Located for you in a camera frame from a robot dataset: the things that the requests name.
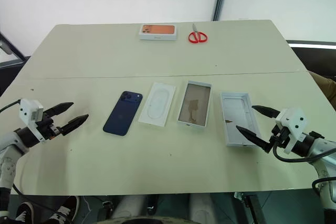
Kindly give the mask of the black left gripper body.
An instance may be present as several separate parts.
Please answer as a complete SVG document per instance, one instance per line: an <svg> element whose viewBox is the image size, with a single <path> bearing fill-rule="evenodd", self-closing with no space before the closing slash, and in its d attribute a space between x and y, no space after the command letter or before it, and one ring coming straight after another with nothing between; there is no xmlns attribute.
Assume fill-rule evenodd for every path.
<svg viewBox="0 0 336 224"><path fill-rule="evenodd" d="M36 122L37 130L45 140L51 140L61 134L60 127L54 125L53 119L46 113L43 114L42 120Z"/></svg>

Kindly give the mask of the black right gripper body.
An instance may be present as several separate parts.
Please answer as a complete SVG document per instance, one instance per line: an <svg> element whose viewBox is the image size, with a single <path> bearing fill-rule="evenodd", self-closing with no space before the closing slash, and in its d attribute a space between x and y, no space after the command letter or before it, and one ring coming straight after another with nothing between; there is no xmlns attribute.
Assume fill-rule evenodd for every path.
<svg viewBox="0 0 336 224"><path fill-rule="evenodd" d="M269 142L266 144L264 151L269 153L276 143L278 144L278 147L286 148L289 143L289 129L287 127L280 129L280 127L275 125L271 132L272 136L270 137Z"/></svg>

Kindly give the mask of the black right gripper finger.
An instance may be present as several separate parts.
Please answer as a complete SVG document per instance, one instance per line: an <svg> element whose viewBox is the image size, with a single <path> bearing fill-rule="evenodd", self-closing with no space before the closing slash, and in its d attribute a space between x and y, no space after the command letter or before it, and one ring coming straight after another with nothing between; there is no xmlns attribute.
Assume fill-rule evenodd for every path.
<svg viewBox="0 0 336 224"><path fill-rule="evenodd" d="M262 105L253 105L252 108L259 112L260 114L267 116L269 118L276 118L278 116L278 110L275 110L270 107L262 106Z"/></svg>
<svg viewBox="0 0 336 224"><path fill-rule="evenodd" d="M260 147L264 152L270 152L271 150L271 145L269 142L266 142L264 140L262 140L261 138L259 138L256 133L241 127L241 126L236 126L236 129L238 129L238 131L250 142L254 143L255 145L257 145L258 147Z"/></svg>

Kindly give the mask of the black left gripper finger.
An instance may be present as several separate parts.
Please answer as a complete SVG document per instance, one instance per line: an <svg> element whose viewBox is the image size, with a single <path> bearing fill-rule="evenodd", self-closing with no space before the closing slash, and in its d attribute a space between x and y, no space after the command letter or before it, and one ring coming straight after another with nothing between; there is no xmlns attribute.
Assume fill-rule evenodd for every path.
<svg viewBox="0 0 336 224"><path fill-rule="evenodd" d="M64 113L65 111L67 111L74 103L73 102L64 102L64 103L60 103L48 110L45 110L44 113L48 116L48 117L53 117L55 115L59 115Z"/></svg>
<svg viewBox="0 0 336 224"><path fill-rule="evenodd" d="M77 129L79 126L81 126L89 117L88 114L78 116L72 120L70 120L65 126L60 128L60 132L62 135L67 135L70 132Z"/></svg>

